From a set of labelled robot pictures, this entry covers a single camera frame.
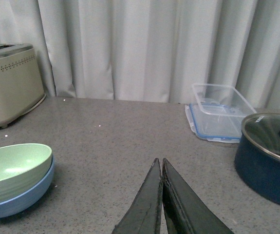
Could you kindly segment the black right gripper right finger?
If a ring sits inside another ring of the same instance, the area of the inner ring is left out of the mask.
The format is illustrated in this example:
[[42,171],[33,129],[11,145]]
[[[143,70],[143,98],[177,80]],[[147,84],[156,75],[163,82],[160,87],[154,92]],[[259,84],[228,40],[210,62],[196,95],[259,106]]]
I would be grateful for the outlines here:
[[163,159],[163,205],[169,234],[233,233],[201,201],[167,159]]

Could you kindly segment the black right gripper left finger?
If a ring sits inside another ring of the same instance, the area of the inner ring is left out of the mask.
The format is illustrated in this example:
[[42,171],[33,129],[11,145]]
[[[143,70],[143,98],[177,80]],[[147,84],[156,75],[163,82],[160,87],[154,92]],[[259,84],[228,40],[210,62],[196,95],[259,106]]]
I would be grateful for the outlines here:
[[156,158],[132,205],[115,226],[114,234],[158,234],[161,228],[163,179]]

